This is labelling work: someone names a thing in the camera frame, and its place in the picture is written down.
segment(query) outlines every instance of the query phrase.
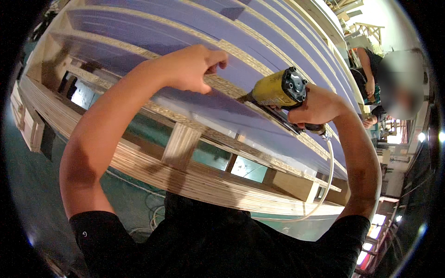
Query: ceiling light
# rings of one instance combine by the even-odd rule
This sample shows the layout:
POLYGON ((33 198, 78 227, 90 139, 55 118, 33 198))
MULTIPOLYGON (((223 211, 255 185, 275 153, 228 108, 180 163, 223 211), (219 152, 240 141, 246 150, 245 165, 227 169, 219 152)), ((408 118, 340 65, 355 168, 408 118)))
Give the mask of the ceiling light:
POLYGON ((369 234, 369 237, 370 237, 370 238, 373 238, 373 239, 378 238, 381 229, 382 229, 381 226, 378 226, 377 228, 373 229, 373 230, 371 231, 371 233, 369 234))
POLYGON ((443 132, 439 133, 439 141, 440 142, 445 141, 445 133, 443 133, 443 132))
POLYGON ((419 136, 417 137, 420 142, 423 142, 425 140, 425 134, 423 132, 419 133, 419 136))

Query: power tool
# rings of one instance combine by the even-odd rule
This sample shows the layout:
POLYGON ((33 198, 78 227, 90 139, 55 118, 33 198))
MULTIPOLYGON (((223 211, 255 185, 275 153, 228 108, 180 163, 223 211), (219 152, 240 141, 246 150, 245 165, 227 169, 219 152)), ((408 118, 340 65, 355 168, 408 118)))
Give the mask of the power tool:
MULTIPOLYGON (((253 90, 242 100, 250 101, 277 119, 288 130, 301 134, 305 130, 288 122, 287 113, 300 107, 306 100, 306 84, 307 81, 302 78, 297 69, 290 67, 259 80, 253 90), (271 105, 281 108, 281 111, 271 108, 271 105)), ((328 137, 325 125, 305 123, 304 126, 312 133, 323 138, 328 137)))

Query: plywood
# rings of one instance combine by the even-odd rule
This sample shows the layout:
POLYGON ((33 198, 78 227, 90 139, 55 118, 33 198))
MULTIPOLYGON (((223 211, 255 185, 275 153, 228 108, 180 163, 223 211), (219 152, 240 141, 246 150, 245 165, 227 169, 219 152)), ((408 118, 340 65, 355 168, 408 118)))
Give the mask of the plywood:
MULTIPOLYGON (((41 83, 23 76, 20 87, 37 111, 63 136, 69 138, 80 120, 80 115, 61 103, 53 92, 41 83)), ((163 164, 139 150, 139 147, 121 139, 110 166, 143 182, 208 203, 240 210, 269 214, 304 215, 315 205, 305 204, 262 189, 259 183, 241 177, 229 176, 224 171, 192 163, 187 171, 180 171, 163 164)), ((343 207, 322 205, 316 215, 339 214, 343 207)))
POLYGON ((200 138, 201 132, 176 123, 161 162, 179 170, 187 169, 200 138))

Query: hand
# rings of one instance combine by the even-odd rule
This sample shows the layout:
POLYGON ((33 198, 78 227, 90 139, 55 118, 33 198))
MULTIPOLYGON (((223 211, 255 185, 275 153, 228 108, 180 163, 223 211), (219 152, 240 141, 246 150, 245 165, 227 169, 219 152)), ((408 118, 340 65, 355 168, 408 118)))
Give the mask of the hand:
POLYGON ((368 94, 368 99, 370 99, 376 90, 376 83, 374 82, 374 78, 369 79, 368 82, 365 84, 365 90, 368 94))
POLYGON ((369 129, 371 126, 375 125, 377 123, 377 117, 375 115, 372 115, 370 118, 363 120, 363 126, 366 129, 369 129))
POLYGON ((212 51, 196 44, 148 62, 162 74, 164 86, 206 94, 211 87, 204 83, 204 74, 216 73, 217 65, 224 69, 228 57, 223 50, 212 51))
POLYGON ((303 104, 290 111, 287 120, 304 129, 304 123, 325 124, 344 113, 350 113, 352 107, 335 93, 308 83, 307 98, 303 104))

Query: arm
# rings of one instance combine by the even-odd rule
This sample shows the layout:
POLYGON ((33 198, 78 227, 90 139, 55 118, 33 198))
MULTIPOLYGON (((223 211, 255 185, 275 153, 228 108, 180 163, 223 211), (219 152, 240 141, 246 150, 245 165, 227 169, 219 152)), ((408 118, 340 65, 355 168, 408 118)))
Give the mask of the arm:
POLYGON ((227 65, 224 51, 202 45, 142 62, 101 96, 75 127, 60 165, 60 190, 66 216, 93 210, 114 213, 99 179, 138 110, 162 87, 208 93, 204 73, 227 65))
POLYGON ((307 89, 307 100, 289 112, 288 119, 301 128, 305 122, 334 122, 343 147, 351 189, 351 197, 337 219, 361 215, 371 221, 380 196, 381 170, 369 136, 357 113, 340 96, 313 84, 308 84, 307 89))
POLYGON ((371 61, 369 60, 369 56, 366 53, 366 50, 363 47, 357 48, 357 54, 362 65, 363 71, 366 75, 366 92, 368 93, 368 97, 371 97, 374 94, 376 83, 374 81, 374 76, 372 75, 371 70, 371 61))

